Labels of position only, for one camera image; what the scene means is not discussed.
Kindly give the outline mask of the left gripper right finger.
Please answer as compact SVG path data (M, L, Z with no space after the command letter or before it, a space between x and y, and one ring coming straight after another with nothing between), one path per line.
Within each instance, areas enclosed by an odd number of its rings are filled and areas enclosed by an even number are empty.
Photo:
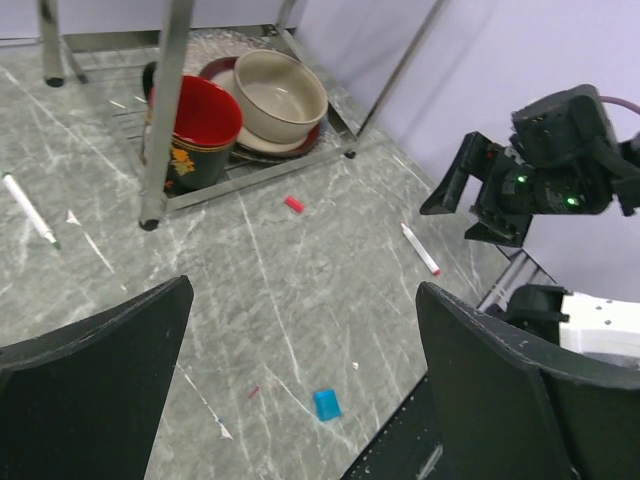
M420 284L416 310L455 478L638 478L638 372L565 350L433 283Z

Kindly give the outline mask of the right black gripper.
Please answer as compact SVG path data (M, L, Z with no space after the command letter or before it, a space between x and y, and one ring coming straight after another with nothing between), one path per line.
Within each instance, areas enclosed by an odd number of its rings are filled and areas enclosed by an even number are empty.
M536 171L514 149L492 143L480 132L465 135L441 183L420 207L420 214L454 213L470 177L482 185L470 209L477 222L464 238L521 248L534 215Z

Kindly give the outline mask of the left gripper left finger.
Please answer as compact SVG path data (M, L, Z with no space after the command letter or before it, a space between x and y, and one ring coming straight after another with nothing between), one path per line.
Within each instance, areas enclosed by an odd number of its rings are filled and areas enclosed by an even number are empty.
M182 275L2 347L2 478L143 478L193 298Z

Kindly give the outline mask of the white pen red tip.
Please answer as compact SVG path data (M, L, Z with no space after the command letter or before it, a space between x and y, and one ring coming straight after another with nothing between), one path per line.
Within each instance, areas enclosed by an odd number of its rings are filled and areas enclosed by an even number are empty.
M400 226L404 237L411 244L412 248L429 269L431 274L435 277L439 276L441 274L440 267L437 265L433 257L427 252L413 231L404 222L401 222Z

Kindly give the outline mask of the red pen cap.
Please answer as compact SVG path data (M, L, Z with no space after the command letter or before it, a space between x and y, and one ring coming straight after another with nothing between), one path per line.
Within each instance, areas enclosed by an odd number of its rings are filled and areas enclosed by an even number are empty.
M293 196L287 196L284 203L296 213L302 213L305 210L305 205Z

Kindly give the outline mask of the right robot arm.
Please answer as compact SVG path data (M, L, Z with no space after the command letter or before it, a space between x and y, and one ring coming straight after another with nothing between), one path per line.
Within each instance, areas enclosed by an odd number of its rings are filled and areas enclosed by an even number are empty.
M465 238L524 245L535 218L537 259L549 285L518 287L504 321L564 349L614 364L639 364L639 246L600 221L617 204L639 212L639 142L619 141L609 98L590 84L562 90L512 115L507 145L468 133L422 215L451 214L470 178L479 181Z

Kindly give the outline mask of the blue pen cap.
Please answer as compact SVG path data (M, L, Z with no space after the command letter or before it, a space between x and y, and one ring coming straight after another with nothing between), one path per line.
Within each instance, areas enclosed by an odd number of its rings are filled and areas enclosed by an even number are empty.
M313 394L316 414L320 421L327 422L342 416L337 394L334 389L325 389Z

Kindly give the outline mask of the white pen green tip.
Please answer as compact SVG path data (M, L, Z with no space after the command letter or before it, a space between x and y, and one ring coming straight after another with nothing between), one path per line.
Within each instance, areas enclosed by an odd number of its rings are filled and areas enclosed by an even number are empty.
M25 191L15 178L10 173L5 172L2 174L2 182L16 203L21 207L27 218L33 224L38 234L47 240L56 250L60 250L61 245L55 237L52 229L35 208L34 204L28 198Z

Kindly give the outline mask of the black base bar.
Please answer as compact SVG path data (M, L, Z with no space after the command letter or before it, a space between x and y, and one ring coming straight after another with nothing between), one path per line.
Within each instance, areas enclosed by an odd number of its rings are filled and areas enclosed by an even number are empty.
M451 479L431 384L423 376L342 475L344 479Z

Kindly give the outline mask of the beige bowl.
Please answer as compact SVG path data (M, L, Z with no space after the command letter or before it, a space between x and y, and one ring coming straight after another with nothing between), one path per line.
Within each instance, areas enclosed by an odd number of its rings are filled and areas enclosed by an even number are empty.
M237 58L232 92L244 127L278 144L306 137L329 106L325 87L309 68L272 50L252 50Z

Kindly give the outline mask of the red and black mug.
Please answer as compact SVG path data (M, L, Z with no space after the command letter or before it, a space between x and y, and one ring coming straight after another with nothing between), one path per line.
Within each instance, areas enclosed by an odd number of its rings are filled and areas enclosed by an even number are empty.
M212 186L221 178L243 126L241 108L217 84L183 77L164 183L168 196Z

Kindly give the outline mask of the metal dish rack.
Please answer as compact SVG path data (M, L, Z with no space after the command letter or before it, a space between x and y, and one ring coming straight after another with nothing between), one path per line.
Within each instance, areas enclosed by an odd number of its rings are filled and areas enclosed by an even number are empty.
M165 192L165 183L168 173L175 167L197 178L203 178L209 167L215 167L218 173L224 171L242 120L240 107L229 92L204 78L183 75L193 4L190 1L171 2L159 37L157 82L152 89L142 135L145 156L134 165L142 182L138 220L140 228L153 231L168 213L278 178L329 160L335 155L354 157L370 123L395 86L397 76L424 40L427 30L435 24L437 15L445 5L445 2L437 1L430 8L393 75L357 130L347 125L335 109L327 112L330 126L341 138L340 144L334 149L307 153L265 170L221 184L199 186L169 197Z

